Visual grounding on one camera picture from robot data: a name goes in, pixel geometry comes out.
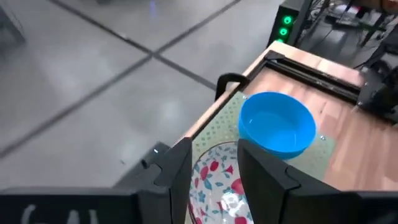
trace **bowl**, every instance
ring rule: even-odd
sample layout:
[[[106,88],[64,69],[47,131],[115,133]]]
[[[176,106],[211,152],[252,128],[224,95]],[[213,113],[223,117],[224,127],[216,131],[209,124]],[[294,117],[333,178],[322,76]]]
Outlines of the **bowl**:
[[[238,143],[213,146],[192,170],[188,210],[194,224],[253,224],[238,167]]]
[[[278,92],[248,98],[239,113],[238,129],[240,138],[281,159],[303,153],[317,133],[311,112],[295,98]]]

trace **red flower pattern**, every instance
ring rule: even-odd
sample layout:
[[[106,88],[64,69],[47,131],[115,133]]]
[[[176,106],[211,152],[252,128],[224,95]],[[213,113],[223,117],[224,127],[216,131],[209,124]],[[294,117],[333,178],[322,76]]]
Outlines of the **red flower pattern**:
[[[236,217],[235,224],[247,224],[248,221],[244,217]]]
[[[199,178],[197,177],[197,178],[195,178],[195,188],[196,189],[198,188],[198,184],[199,184]]]
[[[221,204],[221,202],[217,202],[217,205],[219,206],[220,211],[222,212],[224,209],[223,209],[223,205]]]
[[[237,194],[244,195],[242,180],[241,180],[240,178],[239,178],[239,179],[236,179],[236,180],[234,180],[234,182],[232,182],[231,188],[232,188]]]
[[[232,168],[232,165],[229,165],[229,167],[225,170],[225,172],[229,172],[230,174],[234,174],[234,169]]]
[[[196,219],[195,219],[195,222],[196,222],[196,224],[201,224],[200,218],[196,218]]]
[[[207,173],[209,173],[209,167],[205,166],[204,168],[201,169],[200,171],[200,177],[202,180],[205,180],[207,177]]]
[[[211,171],[215,171],[215,170],[217,170],[217,168],[218,168],[218,162],[217,162],[217,161],[213,161],[213,162],[210,164],[210,170],[211,170]]]

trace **floor tile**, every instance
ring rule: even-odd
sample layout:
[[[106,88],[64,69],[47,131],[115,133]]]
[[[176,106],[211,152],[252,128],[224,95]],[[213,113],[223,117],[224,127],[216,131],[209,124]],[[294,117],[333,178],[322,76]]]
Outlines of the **floor tile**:
[[[182,34],[231,0],[62,0],[152,50]]]
[[[145,56],[45,0],[8,3],[26,43],[0,49],[0,149]]]
[[[109,187],[157,141],[173,145],[214,92],[150,61],[0,163],[0,188]]]
[[[216,83],[243,72],[266,49],[280,0],[244,0],[166,50],[163,56]]]

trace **wooden table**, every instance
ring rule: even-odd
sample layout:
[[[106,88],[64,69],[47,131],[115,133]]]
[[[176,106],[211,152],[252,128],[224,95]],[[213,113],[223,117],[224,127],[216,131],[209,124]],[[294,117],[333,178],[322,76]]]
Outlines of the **wooden table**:
[[[270,45],[243,75],[248,75],[268,50],[282,53],[354,85],[363,84],[358,71],[280,42]],[[211,105],[185,136],[192,136],[226,100],[233,88],[236,85]],[[398,190],[398,146],[394,146],[393,141],[398,139],[396,128],[360,110],[354,110],[351,104],[273,70],[263,70],[244,93],[252,95],[262,91],[279,91],[300,100],[315,118],[318,132],[336,141],[324,182],[340,190]]]

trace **green mat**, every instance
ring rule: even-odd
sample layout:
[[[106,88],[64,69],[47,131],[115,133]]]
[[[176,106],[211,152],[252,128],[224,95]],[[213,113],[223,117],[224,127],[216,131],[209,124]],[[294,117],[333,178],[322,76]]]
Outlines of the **green mat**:
[[[246,99],[247,97],[243,93],[237,92],[193,140],[193,165],[212,146],[239,139],[238,116]],[[322,180],[334,148],[334,140],[318,134],[313,144],[303,154],[286,162],[312,177]],[[185,223],[191,223],[189,215],[187,215]]]

